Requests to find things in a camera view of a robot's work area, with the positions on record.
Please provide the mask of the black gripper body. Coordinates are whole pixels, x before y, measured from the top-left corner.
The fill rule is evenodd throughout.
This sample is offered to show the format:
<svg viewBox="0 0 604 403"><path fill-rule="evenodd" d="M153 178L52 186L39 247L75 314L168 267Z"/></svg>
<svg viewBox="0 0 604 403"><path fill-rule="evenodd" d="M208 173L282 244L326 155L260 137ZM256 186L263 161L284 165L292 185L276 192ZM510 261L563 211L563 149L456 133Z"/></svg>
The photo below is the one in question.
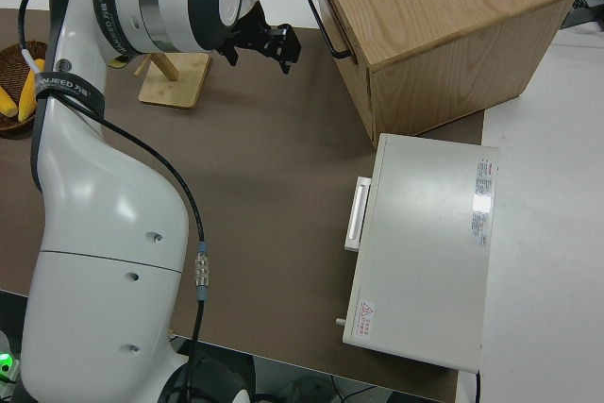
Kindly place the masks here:
<svg viewBox="0 0 604 403"><path fill-rule="evenodd" d="M226 41L233 42L235 49L253 50L276 60L277 29L266 22L260 1L236 21L227 33Z"/></svg>

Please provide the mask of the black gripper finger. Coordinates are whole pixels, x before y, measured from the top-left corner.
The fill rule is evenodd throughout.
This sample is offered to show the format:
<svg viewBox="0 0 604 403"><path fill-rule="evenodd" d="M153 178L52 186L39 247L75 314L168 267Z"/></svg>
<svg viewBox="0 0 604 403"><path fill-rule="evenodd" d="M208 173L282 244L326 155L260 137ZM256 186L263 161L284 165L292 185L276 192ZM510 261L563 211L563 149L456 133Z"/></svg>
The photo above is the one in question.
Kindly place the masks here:
<svg viewBox="0 0 604 403"><path fill-rule="evenodd" d="M218 47L218 53L221 56L225 57L227 62L231 66L237 65L239 55L235 49L235 45L233 44L233 42L231 42L231 41L224 42L221 46Z"/></svg>
<svg viewBox="0 0 604 403"><path fill-rule="evenodd" d="M291 67L299 60L301 53L301 43L289 24L282 24L277 27L277 47L276 60L284 75L287 75Z"/></svg>

